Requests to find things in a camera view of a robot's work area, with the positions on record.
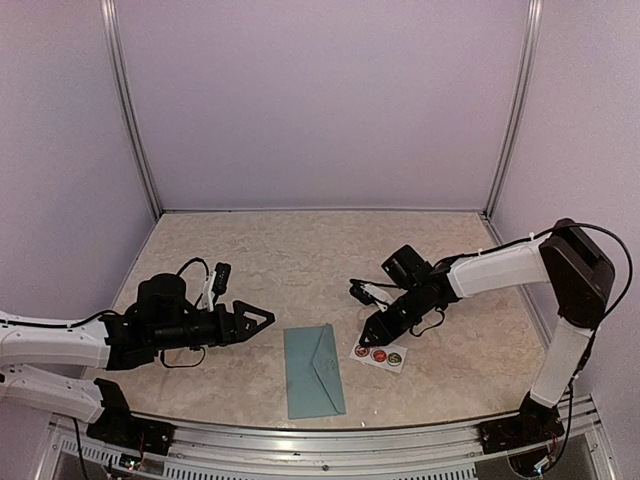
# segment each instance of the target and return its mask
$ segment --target table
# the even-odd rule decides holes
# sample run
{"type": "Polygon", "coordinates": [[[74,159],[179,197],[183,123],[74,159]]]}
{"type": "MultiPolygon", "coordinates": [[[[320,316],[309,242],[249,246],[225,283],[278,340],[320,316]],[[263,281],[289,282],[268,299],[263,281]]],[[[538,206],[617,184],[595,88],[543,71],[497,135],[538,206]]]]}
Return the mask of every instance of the table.
{"type": "MultiPolygon", "coordinates": [[[[134,411],[227,425],[271,428],[362,428],[419,425],[517,409],[544,350],[516,289],[452,304],[444,325],[421,338],[404,335],[401,374],[349,359],[374,311],[349,295],[349,278],[387,281],[380,264],[409,243],[436,260],[492,246],[478,215],[398,211],[306,211],[166,214],[151,234],[115,304],[133,303],[138,283],[175,272],[199,256],[232,265],[221,301],[243,300],[276,315],[250,341],[209,349],[192,369],[159,361],[132,371],[98,372],[118,382],[134,411]],[[334,327],[347,414],[291,421],[283,329],[334,327]]],[[[184,274],[188,298],[202,288],[194,265],[184,274]]],[[[426,322],[435,322],[435,313],[426,322]]],[[[167,353],[192,363],[199,353],[167,353]]]]}

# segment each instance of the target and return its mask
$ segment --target white wall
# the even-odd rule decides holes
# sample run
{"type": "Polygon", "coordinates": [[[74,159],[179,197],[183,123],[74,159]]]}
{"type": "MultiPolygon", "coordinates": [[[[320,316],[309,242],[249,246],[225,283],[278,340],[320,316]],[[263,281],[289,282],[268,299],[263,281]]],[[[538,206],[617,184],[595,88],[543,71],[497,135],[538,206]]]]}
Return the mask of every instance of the white wall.
{"type": "MultiPolygon", "coordinates": [[[[531,88],[495,221],[506,240],[563,216],[612,229],[640,264],[640,2],[546,0],[531,88]]],[[[624,257],[607,247],[626,278],[624,257]]],[[[640,478],[640,291],[603,325],[583,377],[625,480],[640,478]]],[[[534,289],[551,327],[550,289],[534,289]]]]}
{"type": "MultiPolygon", "coordinates": [[[[0,310],[111,305],[152,228],[100,3],[0,0],[0,310]]],[[[0,402],[0,478],[28,478],[45,412],[0,402]]]]}
{"type": "Polygon", "coordinates": [[[166,208],[484,206],[527,0],[117,6],[166,208]]]}

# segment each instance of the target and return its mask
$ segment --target sticker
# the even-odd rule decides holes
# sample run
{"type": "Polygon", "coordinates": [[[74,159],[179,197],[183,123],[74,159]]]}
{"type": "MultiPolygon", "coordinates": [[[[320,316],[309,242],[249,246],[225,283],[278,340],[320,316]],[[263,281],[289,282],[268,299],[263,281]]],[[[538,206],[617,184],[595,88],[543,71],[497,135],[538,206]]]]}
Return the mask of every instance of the sticker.
{"type": "Polygon", "coordinates": [[[392,367],[397,367],[402,363],[402,355],[398,352],[391,352],[387,357],[387,363],[392,367]]]}
{"type": "Polygon", "coordinates": [[[357,357],[366,357],[369,355],[369,347],[361,347],[360,344],[356,344],[356,348],[353,349],[353,352],[357,357]]]}
{"type": "Polygon", "coordinates": [[[407,349],[393,343],[386,347],[361,347],[359,341],[356,341],[351,349],[349,358],[360,363],[400,373],[407,358],[407,349]]]}
{"type": "Polygon", "coordinates": [[[382,363],[387,359],[387,352],[384,350],[374,350],[371,352],[371,358],[374,362],[382,363]]]}

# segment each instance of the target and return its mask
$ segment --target envelope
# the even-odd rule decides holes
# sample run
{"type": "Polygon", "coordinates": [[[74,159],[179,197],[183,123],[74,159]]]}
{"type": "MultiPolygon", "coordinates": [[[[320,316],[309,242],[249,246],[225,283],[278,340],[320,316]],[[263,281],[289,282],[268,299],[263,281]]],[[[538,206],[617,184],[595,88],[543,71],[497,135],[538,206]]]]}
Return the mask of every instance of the envelope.
{"type": "Polygon", "coordinates": [[[347,413],[331,325],[285,329],[284,355],[290,419],[347,413]]]}

